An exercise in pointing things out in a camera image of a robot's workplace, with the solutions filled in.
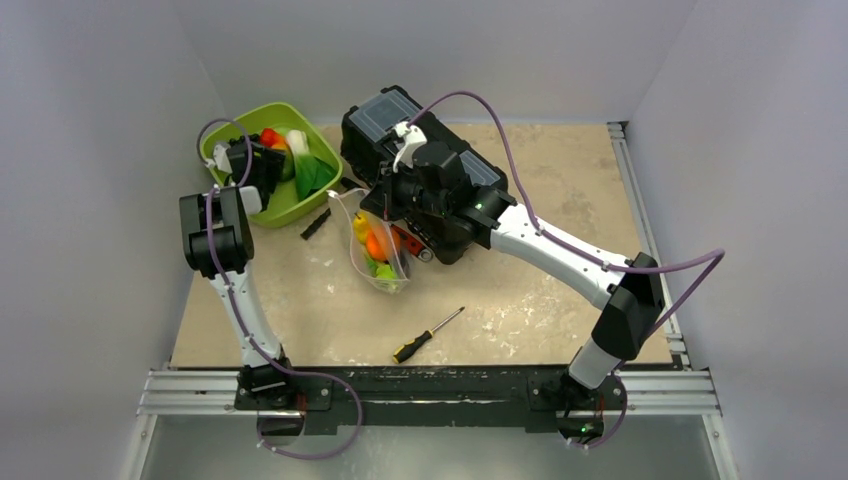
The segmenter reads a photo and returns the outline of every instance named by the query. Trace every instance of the screwdriver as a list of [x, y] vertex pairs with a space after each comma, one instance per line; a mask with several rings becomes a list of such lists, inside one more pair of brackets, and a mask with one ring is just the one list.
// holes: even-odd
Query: screwdriver
[[425, 330], [424, 333], [415, 337], [415, 339], [411, 342], [405, 345], [401, 345], [397, 350], [395, 350], [394, 355], [392, 355], [392, 359], [395, 361], [395, 363], [403, 363], [409, 360], [409, 358], [412, 357], [412, 355], [414, 355], [419, 348], [421, 348], [425, 343], [427, 343], [427, 340], [433, 338], [433, 334], [435, 334], [436, 331], [444, 327], [446, 323], [453, 320], [454, 317], [462, 313], [463, 310], [465, 310], [465, 307], [459, 307], [459, 310], [451, 313], [448, 318], [442, 320], [442, 322], [433, 327], [432, 330]]

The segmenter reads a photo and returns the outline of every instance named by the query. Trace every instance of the plastic container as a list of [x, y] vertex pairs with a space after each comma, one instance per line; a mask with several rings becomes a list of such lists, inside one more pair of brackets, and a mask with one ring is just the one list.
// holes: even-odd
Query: plastic container
[[[409, 283], [409, 261], [406, 258], [406, 251], [388, 240], [392, 238], [391, 224], [383, 222], [368, 212], [360, 211], [359, 202], [365, 198], [367, 193], [368, 190], [361, 188], [350, 190], [344, 194], [331, 191], [329, 200], [331, 217], [339, 229], [344, 248], [350, 252], [350, 261], [356, 272], [378, 290], [386, 293], [398, 293]], [[383, 232], [382, 235], [375, 236], [379, 239], [383, 252], [387, 253], [388, 262], [385, 266], [380, 266], [382, 265], [381, 262], [370, 259], [365, 246], [356, 239], [353, 232], [353, 219], [357, 213], [368, 219], [368, 224], [372, 230]], [[374, 276], [375, 264], [381, 269], [391, 267], [391, 272], [395, 278], [376, 278]]]
[[[319, 159], [326, 162], [336, 170], [336, 175], [328, 185], [313, 193], [303, 201], [297, 200], [294, 179], [282, 182], [271, 195], [268, 208], [256, 215], [251, 215], [250, 220], [260, 226], [268, 228], [279, 228], [297, 220], [311, 210], [322, 205], [327, 200], [327, 190], [336, 188], [342, 178], [342, 160], [335, 150], [327, 143], [320, 132], [309, 123], [303, 115], [287, 103], [269, 103], [255, 110], [237, 117], [236, 120], [244, 125], [250, 134], [260, 133], [263, 128], [272, 128], [281, 134], [289, 130], [302, 130], [306, 132], [310, 152]], [[226, 142], [231, 138], [238, 138], [241, 132], [232, 125], [224, 125], [212, 131], [201, 143], [200, 148], [207, 158], [212, 156], [212, 149], [216, 142]], [[227, 175], [216, 168], [209, 171], [219, 185], [223, 185]]]

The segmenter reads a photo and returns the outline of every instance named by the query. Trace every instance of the cable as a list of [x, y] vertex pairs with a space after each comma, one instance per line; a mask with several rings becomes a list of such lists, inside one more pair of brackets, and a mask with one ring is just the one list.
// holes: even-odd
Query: cable
[[[457, 96], [457, 95], [463, 95], [463, 96], [466, 96], [466, 97], [471, 97], [474, 100], [477, 100], [477, 102], [479, 102], [480, 105], [482, 105], [483, 108], [485, 108], [486, 111], [489, 112], [489, 115], [492, 117], [492, 121], [495, 123], [495, 127], [497, 127], [498, 133], [501, 136], [501, 142], [503, 142], [504, 150], [506, 151], [506, 159], [509, 162], [509, 170], [512, 172], [512, 178], [515, 181], [515, 187], [518, 189], [518, 193], [521, 195], [521, 199], [524, 201], [524, 205], [527, 207], [527, 213], [528, 213], [528, 216], [530, 217], [530, 223], [533, 224], [533, 227], [536, 229], [536, 231], [539, 232], [543, 237], [552, 241], [556, 245], [559, 245], [560, 247], [568, 250], [569, 252], [580, 256], [581, 258], [588, 260], [588, 261], [600, 266], [603, 269], [612, 270], [613, 272], [635, 273], [635, 274], [672, 273], [672, 272], [679, 272], [681, 270], [688, 270], [692, 267], [696, 267], [698, 265], [702, 265], [704, 263], [709, 262], [709, 264], [704, 268], [704, 270], [700, 273], [700, 275], [698, 275], [695, 278], [695, 281], [692, 282], [692, 284], [689, 285], [689, 287], [683, 292], [683, 294], [680, 295], [680, 298], [678, 298], [677, 302], [670, 305], [668, 307], [668, 309], [665, 311], [665, 313], [663, 313], [662, 316], [660, 316], [660, 318], [657, 319], [656, 323], [654, 323], [653, 327], [651, 327], [651, 330], [649, 330], [646, 338], [648, 336], [653, 335], [654, 332], [659, 330], [659, 328], [669, 318], [671, 318], [672, 315], [674, 315], [674, 312], [676, 312], [677, 309], [679, 309], [680, 306], [683, 305], [683, 302], [685, 302], [692, 295], [692, 293], [695, 292], [695, 290], [698, 288], [698, 286], [701, 285], [701, 283], [704, 281], [704, 279], [707, 278], [707, 276], [710, 274], [710, 272], [712, 272], [715, 269], [715, 267], [718, 266], [719, 262], [721, 262], [721, 260], [724, 258], [724, 253], [725, 253], [724, 249], [723, 248], [717, 248], [717, 249], [715, 249], [715, 250], [713, 250], [713, 251], [711, 251], [711, 252], [709, 252], [705, 255], [701, 255], [698, 258], [694, 258], [692, 260], [688, 260], [688, 261], [685, 261], [685, 262], [676, 263], [676, 264], [672, 264], [672, 265], [667, 265], [667, 266], [663, 266], [663, 267], [644, 268], [644, 267], [628, 267], [626, 265], [614, 265], [614, 264], [610, 264], [609, 262], [606, 262], [606, 261], [592, 255], [589, 252], [584, 252], [583, 250], [575, 247], [574, 245], [571, 245], [567, 241], [562, 240], [561, 238], [557, 237], [556, 235], [548, 232], [547, 230], [545, 230], [542, 227], [541, 224], [539, 224], [539, 219], [536, 217], [536, 213], [533, 210], [533, 205], [530, 202], [530, 196], [527, 195], [527, 191], [524, 189], [524, 185], [521, 184], [521, 179], [518, 177], [518, 170], [515, 167], [515, 160], [512, 158], [512, 149], [509, 147], [509, 140], [507, 140], [507, 138], [506, 138], [506, 132], [504, 131], [503, 125], [501, 124], [500, 118], [498, 118], [498, 114], [495, 113], [495, 110], [492, 108], [492, 106], [489, 104], [489, 102], [487, 102], [486, 100], [483, 99], [483, 97], [481, 97], [480, 95], [477, 95], [474, 92], [469, 92], [467, 90], [457, 90], [455, 92], [448, 93], [447, 95], [444, 95], [444, 96], [436, 99], [436, 101], [434, 101], [430, 105], [427, 105], [426, 107], [422, 108], [418, 113], [416, 113], [409, 120], [409, 125], [410, 126], [413, 125], [425, 113], [429, 112], [430, 109], [432, 109], [433, 107], [435, 107], [436, 105], [441, 103], [443, 100], [450, 98], [450, 97], [453, 97], [453, 96]], [[623, 363], [624, 362], [622, 361], [618, 365], [618, 367], [616, 367], [616, 368], [621, 367], [621, 365]], [[626, 408], [627, 392], [624, 389], [624, 383], [621, 381], [621, 379], [618, 378], [618, 376], [616, 376], [615, 374], [613, 374], [613, 376], [618, 380], [618, 383], [621, 385], [621, 391], [622, 391], [622, 393], [624, 395], [624, 399], [625, 399], [625, 408], [621, 409], [621, 415], [618, 417], [618, 420], [616, 420], [615, 424], [610, 429], [610, 432], [608, 434], [604, 435], [603, 437], [601, 437], [601, 439], [598, 440], [597, 442], [589, 445], [588, 446], [589, 448], [594, 448], [594, 447], [597, 447], [599, 445], [602, 445], [603, 443], [606, 443], [607, 439], [609, 439], [609, 437], [611, 437], [618, 430], [618, 427], [621, 425], [621, 422], [624, 421], [624, 415], [625, 415], [625, 412], [627, 411], [627, 408]]]
[[[197, 137], [198, 153], [201, 153], [200, 152], [200, 141], [203, 138], [203, 134], [206, 133], [206, 130], [210, 126], [212, 126], [212, 125], [214, 125], [215, 123], [218, 123], [218, 122], [228, 122], [228, 123], [234, 125], [235, 127], [240, 129], [244, 133], [245, 138], [248, 138], [247, 130], [240, 123], [238, 123], [234, 120], [226, 119], [226, 118], [218, 118], [218, 119], [212, 120], [211, 122], [207, 123], [201, 129], [200, 135], [198, 135], [198, 137]], [[250, 173], [250, 167], [252, 165], [252, 160], [253, 160], [253, 150], [249, 146], [250, 142], [246, 142], [246, 143], [248, 144], [248, 148], [247, 148], [247, 168], [244, 172], [244, 176], [242, 177], [242, 179], [238, 183], [239, 187], [242, 186], [244, 184], [245, 180], [247, 179], [247, 175]], [[291, 376], [295, 376], [295, 377], [319, 377], [319, 378], [326, 378], [328, 380], [336, 382], [339, 385], [341, 385], [342, 387], [344, 387], [345, 391], [350, 392], [350, 395], [351, 395], [351, 397], [353, 397], [353, 401], [356, 404], [356, 426], [354, 427], [353, 433], [341, 445], [339, 445], [338, 447], [336, 447], [332, 450], [329, 450], [329, 451], [323, 452], [323, 453], [305, 454], [305, 453], [289, 452], [287, 450], [277, 448], [275, 446], [269, 445], [265, 441], [265, 439], [262, 437], [261, 424], [260, 424], [260, 422], [257, 422], [256, 433], [259, 436], [259, 445], [270, 450], [273, 453], [278, 454], [278, 455], [296, 458], [296, 459], [299, 459], [299, 460], [323, 460], [323, 459], [326, 459], [326, 458], [333, 457], [333, 456], [343, 452], [348, 447], [350, 447], [351, 444], [353, 444], [353, 441], [356, 440], [356, 437], [359, 435], [359, 432], [362, 429], [362, 419], [363, 419], [362, 400], [359, 399], [359, 395], [356, 393], [356, 390], [354, 390], [353, 387], [349, 383], [345, 382], [341, 378], [338, 378], [334, 375], [321, 373], [321, 372], [299, 372], [297, 370], [292, 370], [292, 369], [286, 368], [283, 365], [281, 365], [279, 362], [277, 362], [277, 360], [275, 358], [273, 358], [270, 355], [268, 355], [267, 353], [265, 353], [265, 351], [259, 346], [259, 344], [256, 343], [256, 340], [254, 340], [254, 338], [253, 338], [253, 334], [250, 333], [250, 331], [248, 331], [247, 325], [245, 325], [244, 320], [241, 318], [241, 311], [239, 310], [238, 303], [236, 302], [235, 294], [233, 292], [232, 282], [230, 282], [230, 278], [227, 276], [227, 272], [224, 271], [224, 267], [221, 265], [221, 261], [218, 259], [218, 252], [215, 249], [215, 240], [214, 240], [214, 233], [213, 233], [214, 228], [213, 228], [213, 223], [212, 223], [213, 222], [213, 218], [212, 218], [212, 198], [218, 192], [220, 192], [220, 189], [218, 188], [218, 186], [215, 186], [206, 195], [206, 240], [209, 243], [209, 253], [210, 253], [210, 256], [212, 257], [212, 263], [215, 265], [215, 269], [218, 271], [218, 274], [221, 275], [221, 279], [224, 281], [224, 285], [227, 288], [227, 297], [229, 298], [230, 305], [233, 308], [233, 316], [235, 316], [236, 323], [238, 323], [239, 329], [241, 330], [242, 334], [244, 335], [244, 338], [247, 339], [248, 343], [250, 343], [250, 346], [256, 351], [256, 353], [258, 353], [266, 362], [268, 362], [272, 367], [279, 370], [280, 372], [282, 372], [286, 375], [291, 375]]]

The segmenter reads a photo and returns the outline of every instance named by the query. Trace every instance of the floor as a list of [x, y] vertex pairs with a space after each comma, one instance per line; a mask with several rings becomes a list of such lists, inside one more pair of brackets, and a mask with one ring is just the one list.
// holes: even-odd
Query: floor
[[[508, 171], [497, 131], [451, 125], [491, 163]], [[338, 146], [338, 127], [325, 137]], [[522, 183], [537, 215], [608, 251], [640, 250], [624, 185], [603, 125], [507, 126]], [[510, 176], [510, 191], [515, 193]], [[403, 342], [466, 310], [411, 365], [566, 363], [598, 318], [580, 295], [544, 272], [473, 246], [451, 266], [415, 261], [412, 282], [388, 295], [358, 277], [331, 217], [309, 241], [301, 231], [316, 210], [278, 230], [253, 227], [253, 268], [263, 308], [292, 363], [388, 365]], [[636, 362], [666, 363], [661, 332]], [[176, 367], [241, 364], [235, 333], [212, 287], [195, 277], [171, 360]]]

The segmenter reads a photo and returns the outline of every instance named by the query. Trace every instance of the transparent plastic bag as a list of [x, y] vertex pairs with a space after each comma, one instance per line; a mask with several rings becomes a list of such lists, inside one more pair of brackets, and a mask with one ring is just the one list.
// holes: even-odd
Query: transparent plastic bag
[[[350, 261], [357, 273], [378, 290], [398, 293], [409, 283], [409, 261], [400, 242], [390, 240], [397, 238], [392, 232], [391, 224], [359, 209], [359, 202], [367, 194], [368, 190], [362, 188], [342, 194], [331, 190], [329, 192], [331, 216], [345, 247], [350, 251]], [[357, 214], [367, 220], [368, 228], [386, 256], [385, 262], [372, 258], [365, 245], [357, 238], [353, 227]]]

